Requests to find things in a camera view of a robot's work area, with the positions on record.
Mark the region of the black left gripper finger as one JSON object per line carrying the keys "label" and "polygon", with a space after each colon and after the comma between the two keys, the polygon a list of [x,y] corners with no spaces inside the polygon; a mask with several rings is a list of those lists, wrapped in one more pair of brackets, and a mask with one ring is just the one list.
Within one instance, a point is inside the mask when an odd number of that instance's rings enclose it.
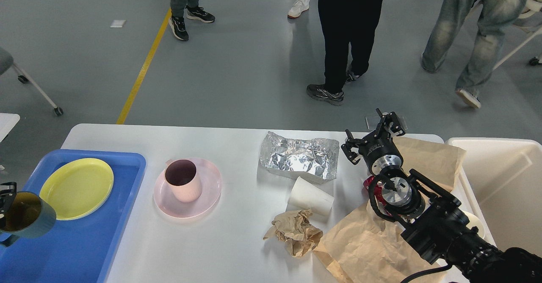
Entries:
{"label": "black left gripper finger", "polygon": [[0,218],[3,219],[11,208],[17,193],[17,183],[9,181],[0,184]]}

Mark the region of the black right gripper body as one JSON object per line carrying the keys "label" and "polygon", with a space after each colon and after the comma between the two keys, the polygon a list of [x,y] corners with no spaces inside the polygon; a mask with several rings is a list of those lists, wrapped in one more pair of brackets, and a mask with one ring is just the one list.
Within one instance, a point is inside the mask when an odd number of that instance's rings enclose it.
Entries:
{"label": "black right gripper body", "polygon": [[361,142],[359,154],[363,157],[368,171],[372,175],[402,170],[403,157],[393,142],[393,138],[366,136],[362,138]]}

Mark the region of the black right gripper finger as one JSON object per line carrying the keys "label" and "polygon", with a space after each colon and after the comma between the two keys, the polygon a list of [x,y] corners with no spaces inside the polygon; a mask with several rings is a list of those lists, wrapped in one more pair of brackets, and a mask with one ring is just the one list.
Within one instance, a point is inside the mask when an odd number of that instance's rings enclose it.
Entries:
{"label": "black right gripper finger", "polygon": [[357,165],[360,160],[365,160],[364,156],[358,151],[355,152],[352,149],[360,149],[360,146],[365,144],[365,138],[357,139],[353,136],[349,129],[345,129],[346,139],[344,144],[341,145],[341,150],[344,152],[347,160],[353,164]]}
{"label": "black right gripper finger", "polygon": [[396,136],[404,136],[405,130],[398,115],[392,112],[382,112],[379,108],[376,108],[377,114],[380,117],[376,128],[368,134],[367,141],[373,142],[375,140],[391,141]]}

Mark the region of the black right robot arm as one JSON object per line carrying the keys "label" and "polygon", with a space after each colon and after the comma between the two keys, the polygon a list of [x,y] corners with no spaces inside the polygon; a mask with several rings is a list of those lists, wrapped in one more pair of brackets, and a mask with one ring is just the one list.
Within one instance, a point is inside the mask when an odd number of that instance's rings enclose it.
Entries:
{"label": "black right robot arm", "polygon": [[372,175],[367,191],[374,213],[404,227],[401,237],[429,264],[446,261],[404,282],[456,267],[471,283],[540,283],[540,257],[519,247],[501,251],[486,242],[477,227],[467,227],[458,198],[415,169],[404,172],[403,156],[393,142],[405,133],[400,119],[395,112],[377,113],[376,128],[361,139],[347,129],[341,149],[350,163],[365,161]]}

